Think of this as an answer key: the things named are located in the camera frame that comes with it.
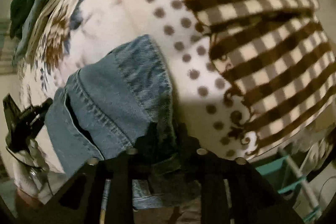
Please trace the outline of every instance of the polka dot fabric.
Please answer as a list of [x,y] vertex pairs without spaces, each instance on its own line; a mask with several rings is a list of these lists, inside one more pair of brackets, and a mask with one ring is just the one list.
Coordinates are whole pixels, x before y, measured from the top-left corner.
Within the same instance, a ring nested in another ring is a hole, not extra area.
[[[248,157],[255,149],[253,135],[243,145],[228,135],[234,122],[249,117],[248,110],[238,97],[232,105],[224,104],[224,94],[231,86],[209,59],[210,39],[205,35],[209,30],[197,22],[184,0],[83,0],[80,8],[87,20],[72,34],[71,54],[60,69],[68,68],[69,62],[97,62],[117,46],[149,34],[167,63],[175,116],[186,124],[189,135],[228,159]],[[62,83],[81,66],[68,70]]]
[[209,60],[209,37],[184,0],[123,0],[133,24],[148,33],[160,47],[176,91],[176,116],[188,133],[220,157],[247,157],[255,147],[228,136],[234,126],[230,114],[247,119],[248,110],[238,100],[230,108],[223,103],[230,84]]

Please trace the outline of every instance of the blue jeans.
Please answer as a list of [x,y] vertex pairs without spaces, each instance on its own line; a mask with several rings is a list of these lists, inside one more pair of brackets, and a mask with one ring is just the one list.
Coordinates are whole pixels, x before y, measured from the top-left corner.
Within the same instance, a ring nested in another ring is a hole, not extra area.
[[[172,86],[155,43],[148,35],[111,51],[99,62],[71,75],[55,93],[45,124],[56,154],[68,176],[96,157],[116,157],[155,125],[159,155],[176,152],[172,125]],[[167,162],[149,182],[133,181],[136,208],[174,206],[200,194],[196,182],[186,183]],[[166,179],[165,173],[174,172]]]

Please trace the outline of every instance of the brown checkered fabric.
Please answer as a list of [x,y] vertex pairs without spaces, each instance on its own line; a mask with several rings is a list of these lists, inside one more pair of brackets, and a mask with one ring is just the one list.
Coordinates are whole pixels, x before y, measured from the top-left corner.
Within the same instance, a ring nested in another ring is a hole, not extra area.
[[[244,97],[258,151],[312,122],[336,92],[335,57],[314,12],[317,0],[185,0],[211,30],[209,55]],[[228,103],[228,94],[224,103]]]

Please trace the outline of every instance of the metal rivet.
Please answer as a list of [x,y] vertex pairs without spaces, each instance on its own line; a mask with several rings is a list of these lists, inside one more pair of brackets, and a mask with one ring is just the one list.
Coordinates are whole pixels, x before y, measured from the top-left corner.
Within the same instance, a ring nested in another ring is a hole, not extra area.
[[129,155],[136,155],[138,153],[138,150],[136,148],[130,147],[127,149],[126,153]]
[[235,161],[239,165],[245,165],[247,163],[247,160],[242,157],[236,158]]
[[87,161],[87,164],[89,165],[96,165],[99,162],[98,158],[91,158]]
[[199,148],[196,150],[197,154],[204,156],[208,153],[208,150],[204,149],[204,148]]

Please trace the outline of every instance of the denim seam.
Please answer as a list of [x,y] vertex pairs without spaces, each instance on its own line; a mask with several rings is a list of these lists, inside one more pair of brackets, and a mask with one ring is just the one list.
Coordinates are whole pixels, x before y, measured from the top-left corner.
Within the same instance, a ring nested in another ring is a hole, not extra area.
[[[164,109],[164,112],[165,113],[168,113],[167,115],[163,115],[164,119],[167,122],[167,124],[170,126],[171,128],[171,134],[172,134],[172,138],[173,138],[173,145],[176,144],[176,137],[175,137],[175,134],[174,134],[174,130],[173,130],[173,122],[172,122],[172,113],[173,113],[173,107],[172,107],[172,85],[171,85],[171,82],[170,82],[170,78],[169,78],[169,75],[167,73],[167,68],[165,66],[165,62],[161,56],[161,52],[160,50],[158,49],[155,41],[153,41],[149,35],[142,35],[138,38],[145,38],[145,37],[148,37],[148,41],[149,41],[149,44],[148,44],[148,47],[151,48],[151,50],[153,51],[154,55],[155,55],[155,65],[157,68],[160,68],[161,69],[161,72],[160,74],[158,75],[158,77],[162,78],[163,81],[159,81],[160,83],[162,83],[161,85],[163,85],[166,89],[168,89],[168,92],[169,92],[169,99],[168,100],[164,100],[164,104],[162,106],[160,106],[161,109]],[[118,57],[117,57],[117,53],[115,54],[115,58],[117,59],[118,61],[118,69],[119,69],[119,72],[120,74],[122,75],[122,77],[124,79],[126,79],[127,81],[125,82],[125,84],[129,87],[130,91],[132,92],[133,94],[133,97],[134,99],[136,100],[137,104],[141,107],[141,109],[143,110],[143,112],[146,114],[146,116],[150,119],[150,120],[153,120],[151,115],[146,111],[146,108],[145,106],[143,105],[143,103],[138,99],[138,97],[136,96],[136,93],[132,87],[132,85],[129,84],[128,82],[128,76],[125,75],[124,71],[122,69],[120,69],[119,67],[119,60],[118,60]]]
[[[71,123],[72,123],[72,126],[77,130],[77,127],[75,126],[75,124],[74,124],[74,121],[73,121],[73,119],[72,119],[72,116],[71,116],[71,114],[70,114],[70,112],[69,112],[69,110],[68,110],[68,107],[66,106],[66,99],[67,99],[67,96],[68,96],[68,94],[67,94],[67,92],[65,93],[65,96],[64,96],[64,103],[63,103],[63,107],[64,107],[64,109],[65,109],[65,112],[67,113],[67,115],[69,116],[69,118],[70,118],[70,121],[71,121]],[[81,137],[83,137],[93,148],[95,148],[97,151],[98,151],[98,153],[100,154],[100,156],[102,157],[102,160],[105,160],[105,157],[104,157],[104,155],[102,154],[102,152],[100,151],[100,149],[95,145],[95,144],[93,144],[93,143],[91,143],[89,140],[88,140],[88,138],[86,138],[79,130],[77,130],[78,131],[78,133],[80,134],[80,136]]]
[[172,201],[172,197],[174,199],[174,196],[169,193],[165,194],[154,194],[149,197],[145,198],[134,198],[133,199],[133,205],[137,209],[148,209],[148,208],[159,208],[159,207],[165,207],[165,206],[177,206],[180,205],[182,202],[190,201],[193,200],[197,197],[200,197],[200,193],[194,192],[194,193],[189,193],[188,195],[184,196],[179,201],[177,202],[176,199],[175,201]]
[[96,116],[98,118],[97,122],[101,122],[103,126],[108,127],[111,132],[115,131],[114,134],[118,137],[118,139],[120,139],[122,145],[124,145],[125,148],[128,146],[133,146],[131,140],[126,136],[126,134],[122,132],[120,128],[97,105],[95,105],[92,99],[88,96],[79,79],[79,72],[80,70],[78,70],[75,74],[73,88],[79,92],[79,98],[83,103],[85,103],[88,112],[91,112],[94,116]]

